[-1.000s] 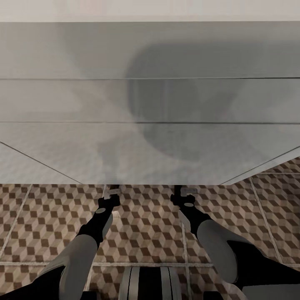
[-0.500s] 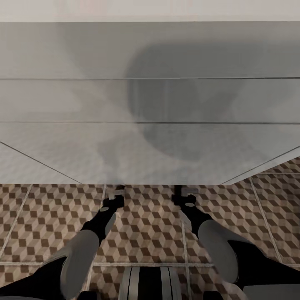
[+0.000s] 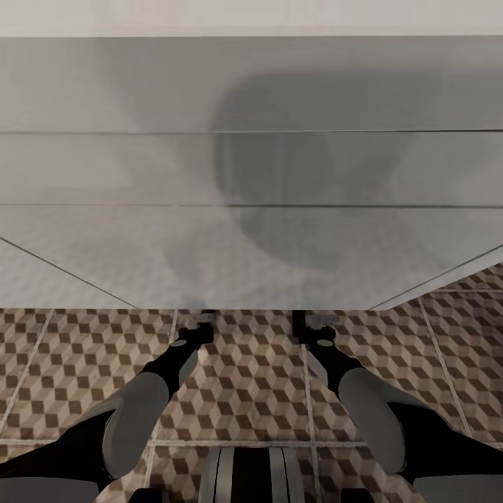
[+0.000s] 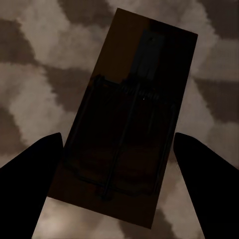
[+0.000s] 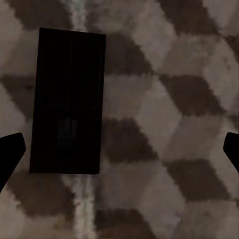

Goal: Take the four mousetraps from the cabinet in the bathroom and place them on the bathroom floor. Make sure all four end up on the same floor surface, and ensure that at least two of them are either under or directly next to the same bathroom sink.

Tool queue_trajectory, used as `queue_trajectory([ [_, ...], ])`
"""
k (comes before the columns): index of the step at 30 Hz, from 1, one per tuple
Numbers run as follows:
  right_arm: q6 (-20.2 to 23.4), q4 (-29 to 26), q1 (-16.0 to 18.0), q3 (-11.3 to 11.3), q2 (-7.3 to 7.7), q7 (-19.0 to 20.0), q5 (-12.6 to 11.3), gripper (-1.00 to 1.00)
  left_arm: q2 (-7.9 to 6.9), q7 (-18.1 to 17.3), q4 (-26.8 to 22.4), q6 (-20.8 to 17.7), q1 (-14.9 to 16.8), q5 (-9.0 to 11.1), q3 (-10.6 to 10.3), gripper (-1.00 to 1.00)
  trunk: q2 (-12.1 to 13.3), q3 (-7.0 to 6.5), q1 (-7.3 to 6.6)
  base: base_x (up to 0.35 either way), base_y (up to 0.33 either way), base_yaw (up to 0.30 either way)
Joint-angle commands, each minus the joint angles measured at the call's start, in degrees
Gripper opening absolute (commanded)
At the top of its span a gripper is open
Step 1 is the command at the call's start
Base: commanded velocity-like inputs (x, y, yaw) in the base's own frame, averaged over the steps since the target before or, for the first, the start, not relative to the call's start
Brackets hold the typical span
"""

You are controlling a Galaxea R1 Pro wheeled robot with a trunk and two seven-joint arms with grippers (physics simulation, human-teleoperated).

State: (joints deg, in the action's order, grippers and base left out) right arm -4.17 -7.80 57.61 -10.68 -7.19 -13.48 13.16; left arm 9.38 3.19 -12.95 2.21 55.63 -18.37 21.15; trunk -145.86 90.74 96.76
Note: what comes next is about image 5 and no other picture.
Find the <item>mousetrap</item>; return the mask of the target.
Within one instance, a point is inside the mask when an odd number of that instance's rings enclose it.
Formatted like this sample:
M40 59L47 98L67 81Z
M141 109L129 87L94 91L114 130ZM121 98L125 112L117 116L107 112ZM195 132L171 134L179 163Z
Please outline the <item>mousetrap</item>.
M29 173L98 174L106 35L39 28Z

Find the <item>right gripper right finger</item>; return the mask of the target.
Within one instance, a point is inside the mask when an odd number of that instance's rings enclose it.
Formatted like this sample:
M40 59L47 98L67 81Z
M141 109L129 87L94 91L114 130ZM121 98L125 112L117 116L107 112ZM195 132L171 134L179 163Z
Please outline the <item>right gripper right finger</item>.
M239 134L228 132L223 150L239 172Z

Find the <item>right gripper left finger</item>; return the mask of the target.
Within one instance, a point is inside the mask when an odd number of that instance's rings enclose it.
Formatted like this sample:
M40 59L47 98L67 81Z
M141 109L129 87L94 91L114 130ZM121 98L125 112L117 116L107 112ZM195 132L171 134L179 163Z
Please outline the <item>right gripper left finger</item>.
M26 151L21 132L0 138L0 192Z

